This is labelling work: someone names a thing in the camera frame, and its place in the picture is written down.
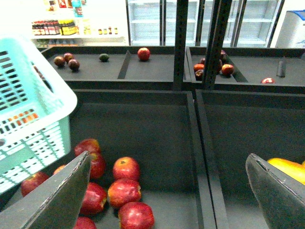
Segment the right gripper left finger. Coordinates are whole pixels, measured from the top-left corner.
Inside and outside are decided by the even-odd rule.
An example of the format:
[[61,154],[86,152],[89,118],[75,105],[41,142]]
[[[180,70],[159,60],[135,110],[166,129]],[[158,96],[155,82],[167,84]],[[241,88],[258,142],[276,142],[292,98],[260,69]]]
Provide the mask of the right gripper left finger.
[[83,152],[60,172],[0,214],[2,229],[72,229],[89,183],[91,157]]

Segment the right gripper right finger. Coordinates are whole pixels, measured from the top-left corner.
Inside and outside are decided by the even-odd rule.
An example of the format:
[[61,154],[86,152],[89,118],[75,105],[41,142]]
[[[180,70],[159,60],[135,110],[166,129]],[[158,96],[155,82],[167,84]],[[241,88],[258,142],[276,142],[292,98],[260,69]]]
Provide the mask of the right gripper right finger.
[[305,227],[305,186],[256,154],[245,169],[251,190],[270,229]]

